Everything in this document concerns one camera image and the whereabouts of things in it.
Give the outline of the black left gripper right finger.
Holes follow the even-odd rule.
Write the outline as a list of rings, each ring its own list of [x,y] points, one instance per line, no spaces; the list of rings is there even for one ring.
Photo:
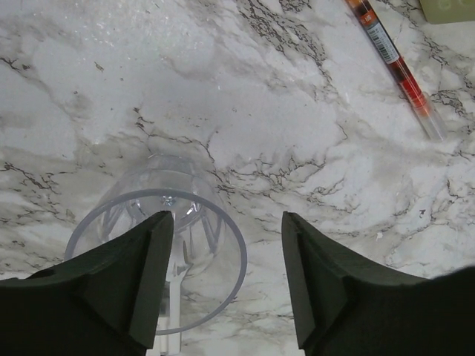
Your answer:
[[[472,355],[474,268],[425,279],[376,263],[285,212],[286,275],[306,355]]]

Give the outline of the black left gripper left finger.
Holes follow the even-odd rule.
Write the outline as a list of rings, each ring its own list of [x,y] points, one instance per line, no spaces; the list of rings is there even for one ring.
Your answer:
[[[154,214],[111,241],[1,282],[3,355],[144,355],[154,345],[174,220]]]

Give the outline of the clear plastic cup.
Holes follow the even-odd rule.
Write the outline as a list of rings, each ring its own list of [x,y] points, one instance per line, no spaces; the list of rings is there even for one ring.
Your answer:
[[[142,285],[156,329],[152,355],[178,355],[182,335],[237,296],[247,268],[243,235],[195,161],[154,154],[123,174],[78,224],[65,258],[149,233]]]

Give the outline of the pale green plastic basket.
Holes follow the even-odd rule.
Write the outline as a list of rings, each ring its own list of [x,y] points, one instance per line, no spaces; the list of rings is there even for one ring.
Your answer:
[[[431,24],[470,22],[475,16],[474,0],[420,0],[426,20]]]

